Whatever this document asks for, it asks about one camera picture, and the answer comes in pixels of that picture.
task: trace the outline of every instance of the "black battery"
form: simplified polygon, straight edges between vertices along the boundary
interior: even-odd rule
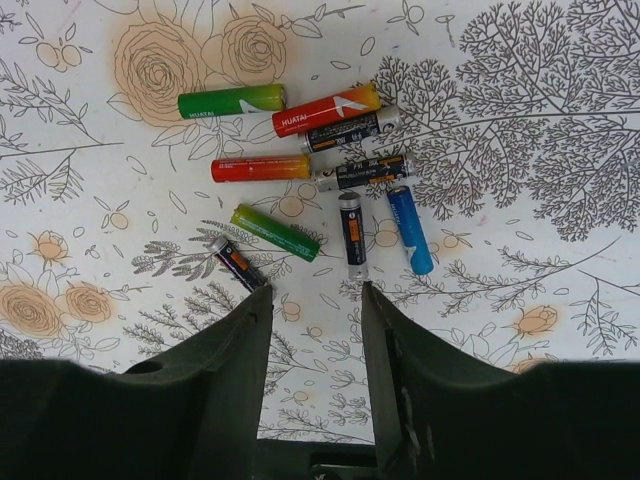
[[[208,250],[213,253],[250,292],[254,292],[267,284],[267,281],[260,271],[252,267],[247,259],[236,250],[233,244],[223,236],[218,237],[215,242],[209,245]]]
[[[314,173],[319,192],[346,190],[371,183],[391,182],[416,174],[416,158],[412,153],[362,162],[348,163]]]
[[[359,142],[364,138],[395,130],[401,125],[400,110],[392,106],[309,130],[299,134],[298,138],[302,152],[309,154]]]
[[[364,242],[360,195],[355,192],[346,192],[338,197],[338,202],[344,245],[347,251],[349,280],[366,280],[369,277],[369,270],[367,268],[367,247]]]

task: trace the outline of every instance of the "red and yellow battery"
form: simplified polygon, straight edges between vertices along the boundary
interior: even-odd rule
[[[214,182],[256,182],[311,178],[309,156],[221,159],[211,163]]]
[[[376,87],[373,83],[368,83],[346,92],[283,110],[275,113],[271,118],[276,134],[282,138],[379,108],[380,97]]]

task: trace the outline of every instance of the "yellow-green battery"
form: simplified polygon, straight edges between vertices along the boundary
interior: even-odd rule
[[[279,112],[284,110],[285,104],[284,86],[277,83],[184,93],[178,97],[178,110],[182,118]]]
[[[238,205],[231,223],[307,262],[312,262],[320,251],[320,244],[314,239],[247,205]]]

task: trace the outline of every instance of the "aaa battery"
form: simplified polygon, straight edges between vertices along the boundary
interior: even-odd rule
[[[284,87],[279,84],[184,93],[178,96],[178,110],[182,118],[277,112],[283,108]]]
[[[314,173],[319,192],[346,190],[371,183],[390,182],[416,174],[416,157],[413,153],[361,162],[348,163]]]
[[[252,182],[311,178],[307,155],[221,159],[211,163],[214,182]]]
[[[320,251],[320,244],[314,239],[247,205],[238,205],[231,223],[307,262],[312,262]]]
[[[215,255],[220,263],[227,267],[231,273],[250,292],[267,284],[262,274],[252,267],[236,247],[223,236],[219,236],[208,250]]]
[[[380,97],[373,83],[274,113],[273,128],[279,137],[306,132],[345,118],[378,110]]]
[[[344,245],[347,251],[349,280],[366,280],[369,277],[369,270],[367,268],[367,248],[364,242],[360,195],[355,192],[343,193],[338,197],[338,203]]]
[[[299,133],[298,139],[302,153],[316,153],[391,132],[401,125],[400,109],[392,106]]]
[[[398,224],[411,270],[416,275],[427,275],[433,270],[433,261],[411,190],[407,186],[392,188],[387,192],[387,198]]]

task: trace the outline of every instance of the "table surface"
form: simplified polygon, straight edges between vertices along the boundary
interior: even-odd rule
[[[313,162],[417,155],[410,183],[435,269],[408,269],[387,186],[362,189],[380,289],[513,372],[638,357],[638,2],[0,7],[0,357],[121,372],[177,344],[246,296],[204,248],[224,233],[277,289],[260,435],[370,443],[337,194],[214,184],[212,159],[295,154],[297,142],[277,139],[268,114],[187,121],[176,104],[201,86],[280,82],[296,105],[369,79],[406,128]],[[231,226],[240,202],[318,239],[318,258]]]

